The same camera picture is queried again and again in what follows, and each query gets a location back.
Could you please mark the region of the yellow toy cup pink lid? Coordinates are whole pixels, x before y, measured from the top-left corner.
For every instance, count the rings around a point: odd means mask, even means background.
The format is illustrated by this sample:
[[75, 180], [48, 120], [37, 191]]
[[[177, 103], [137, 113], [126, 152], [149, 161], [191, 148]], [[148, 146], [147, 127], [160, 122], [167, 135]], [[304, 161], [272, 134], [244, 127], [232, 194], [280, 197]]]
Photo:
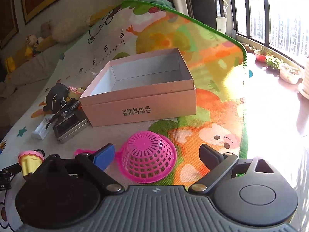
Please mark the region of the yellow toy cup pink lid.
[[33, 150], [27, 150], [18, 155], [18, 164], [21, 166], [23, 177], [33, 174], [44, 161], [44, 156]]

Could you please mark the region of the silver metal tin case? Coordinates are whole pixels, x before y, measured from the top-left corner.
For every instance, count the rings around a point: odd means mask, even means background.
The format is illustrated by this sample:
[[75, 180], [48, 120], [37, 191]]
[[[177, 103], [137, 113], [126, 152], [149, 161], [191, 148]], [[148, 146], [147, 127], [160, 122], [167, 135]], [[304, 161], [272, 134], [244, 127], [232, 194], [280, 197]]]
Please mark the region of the silver metal tin case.
[[57, 141], [65, 143], [89, 125], [90, 122], [84, 112], [77, 111], [65, 118], [60, 118], [55, 123], [53, 130]]

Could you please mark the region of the pink plastic basket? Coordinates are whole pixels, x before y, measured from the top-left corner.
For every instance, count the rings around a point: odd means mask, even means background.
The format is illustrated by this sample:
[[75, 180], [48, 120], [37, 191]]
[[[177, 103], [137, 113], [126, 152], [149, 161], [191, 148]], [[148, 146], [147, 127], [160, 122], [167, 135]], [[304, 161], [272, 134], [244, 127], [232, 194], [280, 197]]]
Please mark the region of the pink plastic basket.
[[165, 178], [175, 166], [177, 150], [165, 136], [140, 131], [130, 136], [115, 153], [122, 175], [141, 184]]

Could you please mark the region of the white battery charger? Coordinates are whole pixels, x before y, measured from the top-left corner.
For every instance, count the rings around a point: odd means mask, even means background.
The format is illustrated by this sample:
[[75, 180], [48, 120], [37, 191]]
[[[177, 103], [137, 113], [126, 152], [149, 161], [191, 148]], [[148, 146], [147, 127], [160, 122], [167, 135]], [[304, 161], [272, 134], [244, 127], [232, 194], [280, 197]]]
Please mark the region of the white battery charger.
[[44, 140], [47, 134], [53, 129], [53, 124], [50, 123], [51, 118], [53, 118], [53, 115], [46, 115], [32, 132], [31, 137], [37, 140]]

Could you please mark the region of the doll keychain with bell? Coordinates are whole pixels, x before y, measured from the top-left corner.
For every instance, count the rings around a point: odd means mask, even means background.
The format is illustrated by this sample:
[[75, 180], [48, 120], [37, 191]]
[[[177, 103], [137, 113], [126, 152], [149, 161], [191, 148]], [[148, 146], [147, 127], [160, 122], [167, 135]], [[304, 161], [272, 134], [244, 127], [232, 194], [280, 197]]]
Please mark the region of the doll keychain with bell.
[[84, 92], [84, 90], [80, 87], [76, 88], [76, 87], [70, 86], [68, 97], [71, 98], [71, 99], [79, 100], [79, 98], [81, 97], [83, 92]]

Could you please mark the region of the black plush toy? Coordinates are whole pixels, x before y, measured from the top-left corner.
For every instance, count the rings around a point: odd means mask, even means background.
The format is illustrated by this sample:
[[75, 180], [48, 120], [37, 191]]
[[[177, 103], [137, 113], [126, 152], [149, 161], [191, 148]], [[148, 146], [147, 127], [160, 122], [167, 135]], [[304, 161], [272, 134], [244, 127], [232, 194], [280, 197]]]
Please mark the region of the black plush toy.
[[57, 83], [53, 86], [46, 96], [46, 106], [43, 107], [44, 112], [51, 111], [52, 114], [56, 114], [63, 107], [66, 106], [66, 98], [69, 94], [69, 88], [62, 84]]

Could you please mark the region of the grey covered sofa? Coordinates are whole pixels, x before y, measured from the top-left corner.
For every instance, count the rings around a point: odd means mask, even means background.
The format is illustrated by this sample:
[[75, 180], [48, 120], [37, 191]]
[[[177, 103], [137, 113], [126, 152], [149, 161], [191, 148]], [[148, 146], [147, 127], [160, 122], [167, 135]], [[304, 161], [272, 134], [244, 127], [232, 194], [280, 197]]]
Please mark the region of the grey covered sofa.
[[72, 44], [56, 44], [22, 64], [1, 82], [1, 127], [12, 126], [33, 104]]

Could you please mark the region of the pink cardboard box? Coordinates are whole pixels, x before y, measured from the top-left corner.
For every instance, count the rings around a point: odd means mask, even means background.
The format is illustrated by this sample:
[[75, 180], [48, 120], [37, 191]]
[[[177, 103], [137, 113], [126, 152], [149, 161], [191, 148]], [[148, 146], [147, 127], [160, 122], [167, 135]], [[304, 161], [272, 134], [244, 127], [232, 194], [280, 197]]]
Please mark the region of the pink cardboard box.
[[196, 113], [196, 87], [178, 48], [108, 62], [80, 97], [94, 127]]

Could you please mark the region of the colourful cartoon play mat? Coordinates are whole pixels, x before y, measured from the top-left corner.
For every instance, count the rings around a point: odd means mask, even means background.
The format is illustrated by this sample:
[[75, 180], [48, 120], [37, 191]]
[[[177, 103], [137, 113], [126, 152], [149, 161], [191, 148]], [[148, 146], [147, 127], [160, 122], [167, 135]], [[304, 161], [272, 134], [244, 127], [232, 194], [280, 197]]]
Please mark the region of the colourful cartoon play mat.
[[[189, 186], [208, 169], [199, 147], [245, 155], [246, 53], [230, 37], [181, 13], [125, 1], [65, 52], [35, 101], [1, 141], [1, 167], [19, 153], [41, 149], [72, 158], [78, 149], [116, 149], [134, 133], [168, 137], [177, 162], [160, 184]], [[91, 124], [64, 143], [33, 131], [44, 118], [46, 95], [57, 83], [86, 87], [82, 107]]]

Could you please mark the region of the white flower pot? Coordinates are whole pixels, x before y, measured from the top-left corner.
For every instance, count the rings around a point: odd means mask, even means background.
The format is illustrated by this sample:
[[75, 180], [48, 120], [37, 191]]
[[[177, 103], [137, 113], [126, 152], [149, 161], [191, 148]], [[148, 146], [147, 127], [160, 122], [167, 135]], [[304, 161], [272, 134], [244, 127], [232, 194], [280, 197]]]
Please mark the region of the white flower pot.
[[302, 78], [302, 73], [298, 68], [283, 63], [280, 66], [280, 78], [289, 84], [295, 85]]

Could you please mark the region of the red flower pot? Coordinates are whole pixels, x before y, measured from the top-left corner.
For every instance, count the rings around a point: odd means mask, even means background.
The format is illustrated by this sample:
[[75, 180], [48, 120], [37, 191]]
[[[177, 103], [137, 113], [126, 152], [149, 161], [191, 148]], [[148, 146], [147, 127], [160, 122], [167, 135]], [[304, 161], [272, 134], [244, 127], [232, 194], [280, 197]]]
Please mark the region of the red flower pot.
[[256, 60], [262, 63], [266, 63], [266, 57], [271, 55], [271, 53], [271, 50], [267, 48], [261, 48], [260, 50], [254, 51]]

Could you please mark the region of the yellow doll on sofa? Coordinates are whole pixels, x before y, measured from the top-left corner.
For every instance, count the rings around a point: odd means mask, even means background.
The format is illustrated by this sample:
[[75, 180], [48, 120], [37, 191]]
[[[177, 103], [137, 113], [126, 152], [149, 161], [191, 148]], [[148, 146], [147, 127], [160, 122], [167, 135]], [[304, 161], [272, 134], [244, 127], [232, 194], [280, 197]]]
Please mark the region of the yellow doll on sofa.
[[36, 37], [36, 35], [28, 35], [26, 38], [26, 50], [25, 50], [25, 57], [27, 59], [33, 58], [38, 51], [36, 48], [44, 39], [42, 37]]

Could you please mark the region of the beige plush toy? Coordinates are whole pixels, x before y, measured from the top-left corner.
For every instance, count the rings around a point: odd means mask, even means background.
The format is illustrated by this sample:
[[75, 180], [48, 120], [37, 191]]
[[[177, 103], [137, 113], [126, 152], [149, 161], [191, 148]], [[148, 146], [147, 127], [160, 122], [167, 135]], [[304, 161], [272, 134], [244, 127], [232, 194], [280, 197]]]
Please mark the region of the beige plush toy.
[[51, 20], [40, 28], [41, 37], [51, 44], [67, 44], [84, 35], [91, 26], [91, 16], [69, 18], [58, 23]]

